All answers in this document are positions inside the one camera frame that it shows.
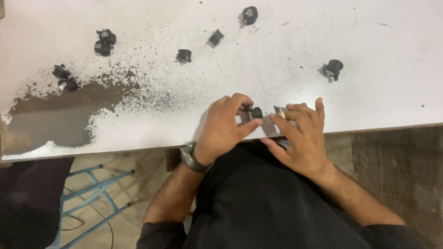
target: black pants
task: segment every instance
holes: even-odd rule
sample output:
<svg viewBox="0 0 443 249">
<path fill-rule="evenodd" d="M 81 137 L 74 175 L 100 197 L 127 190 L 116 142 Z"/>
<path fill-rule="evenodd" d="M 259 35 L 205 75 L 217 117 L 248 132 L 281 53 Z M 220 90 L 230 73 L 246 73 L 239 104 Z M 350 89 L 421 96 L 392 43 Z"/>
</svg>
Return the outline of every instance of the black pants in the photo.
<svg viewBox="0 0 443 249">
<path fill-rule="evenodd" d="M 74 158 L 0 169 L 0 248 L 46 248 L 60 221 L 60 195 Z"/>
</svg>

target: sleeve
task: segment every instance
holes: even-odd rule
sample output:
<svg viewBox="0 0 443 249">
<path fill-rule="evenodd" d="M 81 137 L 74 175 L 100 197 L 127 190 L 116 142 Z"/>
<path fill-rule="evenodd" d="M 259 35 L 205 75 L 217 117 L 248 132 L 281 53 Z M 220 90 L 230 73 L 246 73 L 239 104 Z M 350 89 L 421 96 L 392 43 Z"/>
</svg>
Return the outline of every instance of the sleeve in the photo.
<svg viewBox="0 0 443 249">
<path fill-rule="evenodd" d="M 183 223 L 146 223 L 141 229 L 136 249 L 179 249 L 185 240 Z"/>
<path fill-rule="evenodd" d="M 406 226 L 372 225 L 367 226 L 368 241 L 374 248 L 424 249 L 418 237 Z"/>
</svg>

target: dirty floor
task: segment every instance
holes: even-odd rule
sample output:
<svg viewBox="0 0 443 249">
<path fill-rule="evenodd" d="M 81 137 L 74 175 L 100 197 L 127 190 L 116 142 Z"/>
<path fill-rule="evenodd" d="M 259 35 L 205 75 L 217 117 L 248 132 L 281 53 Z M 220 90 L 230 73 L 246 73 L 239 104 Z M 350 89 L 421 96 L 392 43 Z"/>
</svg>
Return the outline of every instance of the dirty floor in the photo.
<svg viewBox="0 0 443 249">
<path fill-rule="evenodd" d="M 326 135 L 325 147 L 337 167 L 398 213 L 429 248 L 443 248 L 443 127 Z M 163 150 L 80 156 L 71 171 L 100 163 L 105 167 L 94 172 L 99 180 L 136 170 L 136 174 L 121 179 L 107 190 L 117 206 L 134 204 L 109 222 L 114 234 L 113 248 L 135 248 L 150 200 L 168 176 Z M 66 187 L 73 191 L 90 184 L 86 174 L 66 181 Z M 81 201 L 74 198 L 66 202 L 65 210 Z M 103 198 L 93 206 L 105 217 L 112 213 Z M 63 231 L 61 244 L 101 221 L 97 211 L 86 206 L 73 213 L 85 224 Z M 79 225 L 78 220 L 69 217 L 62 222 L 63 229 Z M 111 243 L 111 229 L 105 224 L 72 248 L 106 249 L 111 248 Z"/>
</svg>

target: black plastic bobbin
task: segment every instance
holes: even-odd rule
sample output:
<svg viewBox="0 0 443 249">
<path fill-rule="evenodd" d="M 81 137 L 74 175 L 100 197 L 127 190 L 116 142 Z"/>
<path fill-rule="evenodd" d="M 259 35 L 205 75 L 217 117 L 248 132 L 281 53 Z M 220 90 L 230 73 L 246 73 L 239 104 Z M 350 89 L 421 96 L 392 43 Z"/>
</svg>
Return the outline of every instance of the black plastic bobbin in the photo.
<svg viewBox="0 0 443 249">
<path fill-rule="evenodd" d="M 177 60 L 181 62 L 191 62 L 192 52 L 187 49 L 179 49 L 179 54 L 177 55 Z"/>
<path fill-rule="evenodd" d="M 111 49 L 114 49 L 114 47 L 102 41 L 97 41 L 94 47 L 94 51 L 102 56 L 111 54 Z"/>
<path fill-rule="evenodd" d="M 224 38 L 225 36 L 220 32 L 219 29 L 217 29 L 209 38 L 209 41 L 212 42 L 215 46 L 217 46 Z"/>
<path fill-rule="evenodd" d="M 340 70 L 343 69 L 343 63 L 339 60 L 330 60 L 327 65 L 323 67 L 323 73 L 332 77 L 334 81 L 338 80 Z"/>
<path fill-rule="evenodd" d="M 54 65 L 54 71 L 52 72 L 53 75 L 55 75 L 56 77 L 59 77 L 61 79 L 67 79 L 69 77 L 69 75 L 71 74 L 70 71 L 68 71 L 67 69 L 65 69 L 65 65 Z"/>
<path fill-rule="evenodd" d="M 75 81 L 74 77 L 71 77 L 69 79 L 61 79 L 58 81 L 58 87 L 60 87 L 61 90 L 66 92 L 74 92 L 78 89 L 78 84 Z"/>
<path fill-rule="evenodd" d="M 254 24 L 258 17 L 258 11 L 255 6 L 247 7 L 243 10 L 243 22 L 246 25 Z"/>
<path fill-rule="evenodd" d="M 263 113 L 260 108 L 252 108 L 250 106 L 246 109 L 246 116 L 248 117 L 248 121 L 251 121 L 254 118 L 263 118 Z"/>
<path fill-rule="evenodd" d="M 100 37 L 100 40 L 104 43 L 114 45 L 117 41 L 117 37 L 109 29 L 104 29 L 102 31 L 97 30 L 97 34 Z"/>
</svg>

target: wire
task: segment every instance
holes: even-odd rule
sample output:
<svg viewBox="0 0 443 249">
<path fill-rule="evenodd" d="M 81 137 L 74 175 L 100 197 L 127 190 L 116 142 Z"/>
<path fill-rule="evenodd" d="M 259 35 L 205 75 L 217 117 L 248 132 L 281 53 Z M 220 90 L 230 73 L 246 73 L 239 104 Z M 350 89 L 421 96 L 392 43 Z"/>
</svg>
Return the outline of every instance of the wire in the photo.
<svg viewBox="0 0 443 249">
<path fill-rule="evenodd" d="M 75 217 L 75 216 L 72 216 L 72 215 L 68 215 L 68 217 L 71 217 L 73 219 L 76 219 L 76 220 L 80 221 L 81 225 L 76 226 L 76 227 L 71 228 L 71 229 L 63 229 L 62 228 L 62 231 L 72 231 L 72 230 L 75 230 L 75 229 L 77 229 L 79 227 L 82 227 L 85 224 L 85 222 L 82 219 L 78 218 L 78 217 Z"/>
<path fill-rule="evenodd" d="M 72 190 L 70 190 L 69 188 L 67 188 L 67 187 L 64 187 L 66 190 L 68 190 L 68 191 L 70 191 L 71 193 L 74 193 L 74 191 L 72 191 Z M 103 217 L 103 219 L 106 219 L 97 209 L 95 209 L 95 207 L 93 207 L 91 204 L 89 204 L 89 206 L 91 206 L 99 215 L 101 215 L 102 217 Z M 109 222 L 107 222 L 108 223 L 108 225 L 109 225 L 109 228 L 111 229 L 111 235 L 112 235 L 112 243 L 111 243 L 111 249 L 113 249 L 113 247 L 114 247 L 114 232 L 112 231 L 112 227 L 111 227 L 111 224 L 109 223 Z"/>
</svg>

